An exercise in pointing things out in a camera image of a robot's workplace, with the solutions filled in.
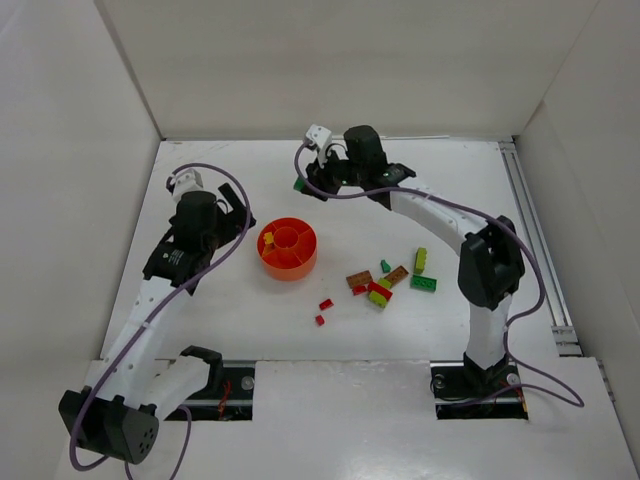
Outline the dark green curved lego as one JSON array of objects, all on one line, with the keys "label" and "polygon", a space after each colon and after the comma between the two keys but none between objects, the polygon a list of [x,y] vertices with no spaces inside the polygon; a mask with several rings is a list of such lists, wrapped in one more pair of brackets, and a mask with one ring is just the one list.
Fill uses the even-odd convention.
[{"label": "dark green curved lego", "polygon": [[294,182],[293,189],[298,192],[302,192],[305,187],[306,187],[305,181],[301,177],[298,177]]}]

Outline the small dark green lego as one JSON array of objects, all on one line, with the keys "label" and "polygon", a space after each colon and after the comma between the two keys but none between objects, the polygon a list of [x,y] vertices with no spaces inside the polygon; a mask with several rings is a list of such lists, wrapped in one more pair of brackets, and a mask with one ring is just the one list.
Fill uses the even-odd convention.
[{"label": "small dark green lego", "polygon": [[380,261],[381,269],[384,273],[389,273],[391,271],[391,267],[388,262],[384,259]]}]

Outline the lime green long lego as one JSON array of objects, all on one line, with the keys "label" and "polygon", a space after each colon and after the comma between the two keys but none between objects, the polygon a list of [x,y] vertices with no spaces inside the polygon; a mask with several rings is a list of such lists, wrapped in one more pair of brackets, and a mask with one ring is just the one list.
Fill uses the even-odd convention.
[{"label": "lime green long lego", "polygon": [[415,275],[421,275],[424,273],[427,257],[428,257],[428,252],[425,247],[419,247],[416,250],[415,258],[414,258],[414,266],[413,266],[413,273]]}]

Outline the red sloped lego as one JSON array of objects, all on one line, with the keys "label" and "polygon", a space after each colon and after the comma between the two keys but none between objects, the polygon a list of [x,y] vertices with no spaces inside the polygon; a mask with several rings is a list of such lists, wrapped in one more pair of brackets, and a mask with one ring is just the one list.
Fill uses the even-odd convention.
[{"label": "red sloped lego", "polygon": [[333,306],[333,302],[332,302],[332,300],[330,298],[328,298],[328,299],[322,301],[319,304],[319,309],[321,311],[324,311],[324,310],[327,310],[327,309],[331,308],[332,306]]}]

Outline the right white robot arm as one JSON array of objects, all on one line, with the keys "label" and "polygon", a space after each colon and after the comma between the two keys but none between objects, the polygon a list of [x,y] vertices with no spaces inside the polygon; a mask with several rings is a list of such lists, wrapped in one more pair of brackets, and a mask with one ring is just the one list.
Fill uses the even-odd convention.
[{"label": "right white robot arm", "polygon": [[436,235],[459,258],[457,284],[469,303],[469,341],[463,371],[469,383],[487,387],[507,367],[504,328],[525,273],[513,222],[504,216],[486,220],[438,200],[417,174],[391,163],[377,132],[369,125],[344,134],[346,156],[333,151],[333,135],[311,125],[304,148],[315,153],[313,163],[299,168],[299,191],[322,201],[337,199],[343,187],[356,187],[387,210],[409,218]]}]

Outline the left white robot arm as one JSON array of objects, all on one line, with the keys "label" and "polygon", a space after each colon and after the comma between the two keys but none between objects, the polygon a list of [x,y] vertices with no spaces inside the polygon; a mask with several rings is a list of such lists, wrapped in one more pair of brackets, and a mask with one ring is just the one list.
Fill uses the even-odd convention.
[{"label": "left white robot arm", "polygon": [[200,279],[221,264],[219,248],[232,253],[255,221],[241,188],[222,184],[216,193],[173,187],[176,210],[150,254],[129,318],[105,355],[96,378],[66,391],[58,411],[69,431],[70,460],[85,470],[76,451],[137,465],[150,453],[161,421],[185,400],[217,387],[220,353],[190,345],[162,373],[156,360],[172,325]]}]

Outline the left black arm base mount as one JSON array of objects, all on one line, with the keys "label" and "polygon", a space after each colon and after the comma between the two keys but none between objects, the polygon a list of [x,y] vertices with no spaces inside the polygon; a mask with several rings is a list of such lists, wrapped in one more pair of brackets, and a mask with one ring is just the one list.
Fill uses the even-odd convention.
[{"label": "left black arm base mount", "polygon": [[221,353],[191,345],[158,379],[167,378],[165,392],[179,396],[192,420],[250,421],[253,416],[256,364],[223,359]]}]

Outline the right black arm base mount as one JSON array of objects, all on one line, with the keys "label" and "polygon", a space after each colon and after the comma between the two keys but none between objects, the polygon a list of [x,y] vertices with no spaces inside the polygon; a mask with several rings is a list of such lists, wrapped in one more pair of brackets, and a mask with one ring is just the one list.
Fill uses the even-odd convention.
[{"label": "right black arm base mount", "polygon": [[439,362],[430,366],[430,390],[434,396],[438,420],[528,420],[521,389],[509,390],[490,398],[520,381],[515,365],[508,365],[488,386],[473,385],[464,374],[461,362]]}]

